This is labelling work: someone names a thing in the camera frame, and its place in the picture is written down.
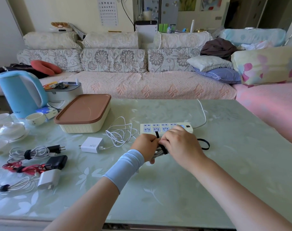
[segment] kettle handle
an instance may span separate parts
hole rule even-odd
[[[29,73],[23,70],[19,70],[19,75],[24,76],[27,80],[31,81],[33,85],[35,86],[35,88],[37,89],[38,94],[41,98],[41,105],[39,108],[42,108],[43,106],[45,106],[48,103],[48,96],[41,82],[39,81],[39,78],[37,78],[32,73]]]

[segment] pink sofa cover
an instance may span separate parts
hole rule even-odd
[[[233,87],[240,104],[292,143],[292,83]]]

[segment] blue pillow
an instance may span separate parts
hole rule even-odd
[[[212,79],[215,79],[220,82],[228,83],[228,84],[240,84],[241,83],[241,77],[238,72],[236,72],[234,69],[230,68],[217,68],[212,69],[207,72],[202,72],[199,69],[192,66],[193,69],[204,76],[210,77]]]

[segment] hand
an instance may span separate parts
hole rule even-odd
[[[164,145],[175,161],[189,172],[208,159],[194,134],[177,125],[168,130],[159,141]]]
[[[138,150],[144,157],[145,162],[150,161],[151,164],[155,162],[152,157],[159,145],[159,139],[152,134],[141,134],[136,138],[130,149]]]

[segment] power strip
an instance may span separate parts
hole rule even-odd
[[[162,137],[166,131],[173,128],[176,125],[182,126],[187,132],[193,134],[193,128],[188,122],[178,123],[155,123],[155,124],[141,124],[140,134],[153,134],[156,135],[156,131],[159,136]]]

